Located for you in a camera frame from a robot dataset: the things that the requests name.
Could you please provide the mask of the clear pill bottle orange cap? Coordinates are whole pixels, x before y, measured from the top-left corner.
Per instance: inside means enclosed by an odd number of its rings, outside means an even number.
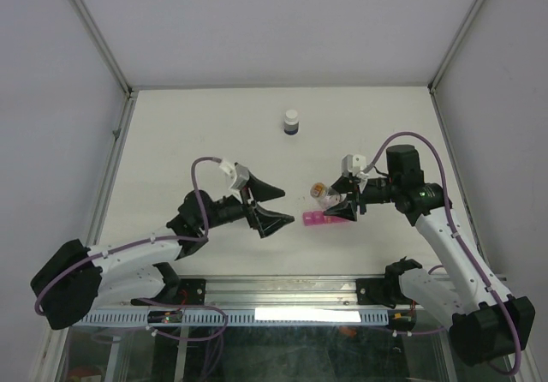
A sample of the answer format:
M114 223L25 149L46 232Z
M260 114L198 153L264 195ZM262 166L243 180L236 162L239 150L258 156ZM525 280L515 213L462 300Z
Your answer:
M338 193L333 187L325 185L322 182L317 182L311 186L310 195L324 211L342 203L346 199L345 194Z

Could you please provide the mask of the pink pill organizer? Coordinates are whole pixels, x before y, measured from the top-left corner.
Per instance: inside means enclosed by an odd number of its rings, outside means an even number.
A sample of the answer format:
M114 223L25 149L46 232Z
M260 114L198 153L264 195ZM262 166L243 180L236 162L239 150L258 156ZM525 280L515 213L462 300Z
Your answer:
M348 220L344 218L325 216L322 211L303 212L302 222L305 226L327 225L327 224L341 224L347 223Z

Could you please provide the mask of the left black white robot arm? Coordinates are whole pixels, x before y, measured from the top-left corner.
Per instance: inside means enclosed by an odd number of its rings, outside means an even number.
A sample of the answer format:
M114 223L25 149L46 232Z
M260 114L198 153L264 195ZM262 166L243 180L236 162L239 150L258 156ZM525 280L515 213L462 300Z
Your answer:
M266 238L292 224L294 217L262 206L284 195L284 190L244 171L229 196L213 200L202 189L189 192L177 214L144 239L96 247L78 239L65 242L31 280L35 311L52 329L62 330L117 302L180 304L189 294L172 263L197 253L212 228L245 220Z

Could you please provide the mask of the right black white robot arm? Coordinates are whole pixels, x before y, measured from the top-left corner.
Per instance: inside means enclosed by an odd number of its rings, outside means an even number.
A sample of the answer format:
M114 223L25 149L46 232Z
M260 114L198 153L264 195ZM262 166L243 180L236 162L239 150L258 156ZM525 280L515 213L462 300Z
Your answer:
M454 288L439 284L416 260L402 258L386 266L382 281L366 296L393 308L414 301L448 331L458 357L468 366L514 355L521 363L535 317L525 297L515 297L492 272L457 226L444 186L425 181L420 156L412 145L385 151L387 174L371 178L372 165L358 154L342 159L342 174L332 188L343 196L325 215L355 221L370 205L392 204L428 242Z

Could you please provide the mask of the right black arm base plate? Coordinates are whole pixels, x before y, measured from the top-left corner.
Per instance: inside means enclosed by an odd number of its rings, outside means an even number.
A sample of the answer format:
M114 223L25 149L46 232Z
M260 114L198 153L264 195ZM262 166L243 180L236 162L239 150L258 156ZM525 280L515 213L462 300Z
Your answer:
M395 308L408 299L402 295L396 281L388 278L358 278L355 280L359 305L382 305Z

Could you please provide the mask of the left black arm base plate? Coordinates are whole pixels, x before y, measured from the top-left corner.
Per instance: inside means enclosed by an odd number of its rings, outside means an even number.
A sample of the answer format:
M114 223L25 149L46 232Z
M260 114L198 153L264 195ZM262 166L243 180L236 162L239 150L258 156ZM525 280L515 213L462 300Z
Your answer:
M179 278L171 284L166 284L154 297L132 299L133 306L202 306L206 296L206 280L204 278Z

